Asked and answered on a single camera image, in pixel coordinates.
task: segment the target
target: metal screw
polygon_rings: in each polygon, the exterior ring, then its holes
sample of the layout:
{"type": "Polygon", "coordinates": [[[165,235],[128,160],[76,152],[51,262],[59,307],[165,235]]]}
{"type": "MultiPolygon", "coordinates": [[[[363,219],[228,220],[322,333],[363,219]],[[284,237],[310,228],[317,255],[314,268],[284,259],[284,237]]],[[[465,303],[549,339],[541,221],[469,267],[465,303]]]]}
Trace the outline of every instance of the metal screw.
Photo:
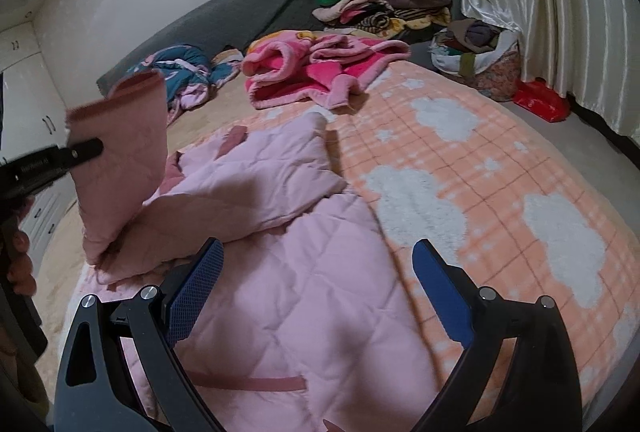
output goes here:
{"type": "Polygon", "coordinates": [[[95,304],[95,295],[87,295],[86,297],[83,297],[80,303],[82,304],[82,307],[91,307],[95,304]]]}
{"type": "Polygon", "coordinates": [[[145,300],[150,300],[158,294],[158,288],[156,286],[145,286],[140,292],[140,297],[145,300]]]}
{"type": "Polygon", "coordinates": [[[495,298],[497,297],[497,293],[495,292],[495,290],[493,290],[490,287],[481,287],[480,291],[478,292],[480,295],[480,298],[482,300],[495,300],[495,298]]]}
{"type": "Polygon", "coordinates": [[[549,295],[540,297],[540,303],[542,304],[542,307],[546,307],[547,309],[556,307],[556,301],[549,297],[549,295]]]}

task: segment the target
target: cabinet handle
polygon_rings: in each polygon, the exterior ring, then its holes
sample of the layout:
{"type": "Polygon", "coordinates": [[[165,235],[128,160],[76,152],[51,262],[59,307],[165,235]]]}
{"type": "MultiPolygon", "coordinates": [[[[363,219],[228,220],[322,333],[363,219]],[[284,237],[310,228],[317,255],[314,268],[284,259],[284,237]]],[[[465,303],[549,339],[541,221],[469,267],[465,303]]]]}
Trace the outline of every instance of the cabinet handle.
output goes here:
{"type": "Polygon", "coordinates": [[[51,121],[51,119],[49,118],[49,115],[45,115],[47,117],[47,120],[49,120],[49,123],[51,124],[51,127],[53,127],[54,131],[57,131],[55,125],[53,125],[53,122],[51,121]]]}

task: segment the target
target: gray floor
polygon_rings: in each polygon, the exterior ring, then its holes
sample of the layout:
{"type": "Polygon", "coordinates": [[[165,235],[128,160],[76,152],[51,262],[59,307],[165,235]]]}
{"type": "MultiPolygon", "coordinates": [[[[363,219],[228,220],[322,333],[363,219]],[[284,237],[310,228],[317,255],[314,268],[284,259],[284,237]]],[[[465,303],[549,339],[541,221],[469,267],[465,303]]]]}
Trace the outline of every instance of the gray floor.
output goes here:
{"type": "Polygon", "coordinates": [[[513,102],[503,106],[556,146],[640,235],[640,170],[624,154],[573,113],[563,122],[548,123],[513,102]]]}

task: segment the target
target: blue gripper pad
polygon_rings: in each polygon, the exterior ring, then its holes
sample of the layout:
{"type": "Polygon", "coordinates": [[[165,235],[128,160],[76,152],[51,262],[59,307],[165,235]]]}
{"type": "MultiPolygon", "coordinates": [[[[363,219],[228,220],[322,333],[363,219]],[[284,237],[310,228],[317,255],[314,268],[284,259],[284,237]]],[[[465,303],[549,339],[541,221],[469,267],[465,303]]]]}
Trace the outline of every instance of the blue gripper pad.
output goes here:
{"type": "Polygon", "coordinates": [[[474,339],[471,308],[447,274],[452,267],[425,241],[415,243],[414,272],[449,338],[466,349],[474,339]]]}
{"type": "Polygon", "coordinates": [[[217,239],[210,239],[209,246],[196,257],[193,266],[179,291],[169,306],[171,315],[165,333],[169,347],[173,348],[179,340],[190,335],[200,315],[209,293],[222,271],[223,248],[217,239]]]}

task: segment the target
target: pink comforter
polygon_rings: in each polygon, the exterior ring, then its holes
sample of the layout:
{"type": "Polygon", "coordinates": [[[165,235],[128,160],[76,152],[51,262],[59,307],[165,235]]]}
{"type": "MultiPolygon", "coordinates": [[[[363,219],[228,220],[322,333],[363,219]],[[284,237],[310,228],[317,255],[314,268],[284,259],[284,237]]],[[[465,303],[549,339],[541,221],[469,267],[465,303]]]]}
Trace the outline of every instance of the pink comforter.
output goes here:
{"type": "MultiPolygon", "coordinates": [[[[180,157],[180,183],[151,195],[166,158],[164,87],[144,74],[120,88],[68,118],[71,143],[105,145],[72,174],[95,265],[84,293],[130,297],[215,236],[222,275],[175,351],[227,430],[410,430],[436,394],[430,355],[377,222],[330,170],[325,119],[250,133],[221,157],[225,135],[214,135],[180,157]]],[[[129,340],[126,355],[155,415],[129,340]]]]}

